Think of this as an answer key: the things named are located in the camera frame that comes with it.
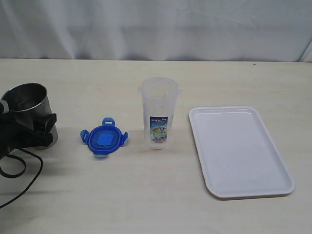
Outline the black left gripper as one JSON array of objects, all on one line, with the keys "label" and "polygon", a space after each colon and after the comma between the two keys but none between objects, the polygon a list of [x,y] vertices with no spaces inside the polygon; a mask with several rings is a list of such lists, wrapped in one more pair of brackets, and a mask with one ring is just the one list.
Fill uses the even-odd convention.
[{"label": "black left gripper", "polygon": [[56,114],[33,120],[34,129],[18,123],[11,114],[0,116],[0,157],[17,148],[48,147],[53,142],[52,127]]}]

